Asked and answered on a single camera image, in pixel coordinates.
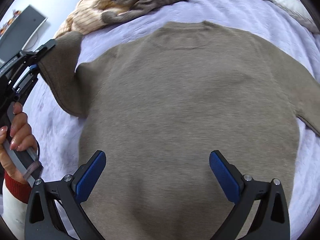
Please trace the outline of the left forearm red white sleeve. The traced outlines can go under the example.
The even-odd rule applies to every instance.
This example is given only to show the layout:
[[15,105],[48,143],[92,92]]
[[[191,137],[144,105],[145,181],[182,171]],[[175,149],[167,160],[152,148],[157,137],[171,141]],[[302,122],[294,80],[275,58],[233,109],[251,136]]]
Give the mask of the left forearm red white sleeve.
[[7,172],[5,172],[2,190],[2,218],[17,239],[25,239],[25,217],[31,187],[28,183],[22,184],[12,179]]

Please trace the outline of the person's left hand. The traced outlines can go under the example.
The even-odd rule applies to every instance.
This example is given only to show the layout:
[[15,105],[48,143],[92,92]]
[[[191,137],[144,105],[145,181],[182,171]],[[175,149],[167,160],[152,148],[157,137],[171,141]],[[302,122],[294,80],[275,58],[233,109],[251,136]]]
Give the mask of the person's left hand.
[[[37,152],[37,141],[32,134],[31,126],[28,124],[28,116],[23,112],[23,106],[19,102],[13,105],[13,113],[15,116],[10,128],[9,135],[12,137],[12,141],[9,148],[11,150],[25,151],[32,147]],[[10,178],[21,184],[27,184],[28,182],[23,178],[3,147],[7,132],[7,126],[1,127],[1,165]]]

